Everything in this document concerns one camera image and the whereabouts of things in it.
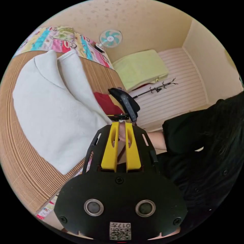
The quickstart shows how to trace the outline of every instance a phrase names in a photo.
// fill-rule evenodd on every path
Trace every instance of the qr code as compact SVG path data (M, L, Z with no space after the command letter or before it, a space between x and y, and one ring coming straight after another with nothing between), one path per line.
M131 224L110 222L110 240L131 240Z

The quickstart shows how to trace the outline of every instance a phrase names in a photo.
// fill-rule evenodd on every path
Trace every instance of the beige wall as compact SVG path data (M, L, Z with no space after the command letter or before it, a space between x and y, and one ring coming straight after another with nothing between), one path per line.
M191 56L203 79L209 104L243 90L239 74L219 40L201 23L192 21L183 47Z
M102 31L118 29L123 34L122 43L107 49L114 62L138 51L181 47L191 20L184 12L154 0L91 0L65 9L41 27L70 26L94 41Z

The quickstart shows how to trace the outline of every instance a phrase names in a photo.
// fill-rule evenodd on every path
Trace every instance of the colorful quilt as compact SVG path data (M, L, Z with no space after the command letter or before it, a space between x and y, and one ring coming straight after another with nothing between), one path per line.
M113 66L106 53L100 53L94 48L95 42L74 32L67 26L44 27L33 31L18 48L14 57L29 51L54 50L66 53L71 49L76 50L78 56L97 62L107 68Z

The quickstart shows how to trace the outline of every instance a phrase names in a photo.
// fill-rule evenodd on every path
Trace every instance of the red cloth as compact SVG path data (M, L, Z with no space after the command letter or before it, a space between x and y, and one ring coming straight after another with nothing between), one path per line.
M135 91L135 90L137 90L137 89L139 89L139 88L141 88L141 87L144 87L144 86L146 86L146 85L148 85L148 84L152 84L152 83L147 83L147 84L141 85L141 86L137 87L136 89L133 89L132 91Z
M123 114L124 113L117 105L115 105L112 102L109 95L102 94L99 92L94 92L94 96L95 96L98 104L102 108L102 110L105 112L105 114L114 115L114 114Z

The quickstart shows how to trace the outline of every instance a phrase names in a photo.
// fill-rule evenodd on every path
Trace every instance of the electric fan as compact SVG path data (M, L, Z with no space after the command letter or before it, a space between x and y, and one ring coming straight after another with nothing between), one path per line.
M114 48L118 46L123 39L122 33L118 30L105 30L100 35L100 44L96 43L95 48L100 51L104 52L103 46L107 48Z

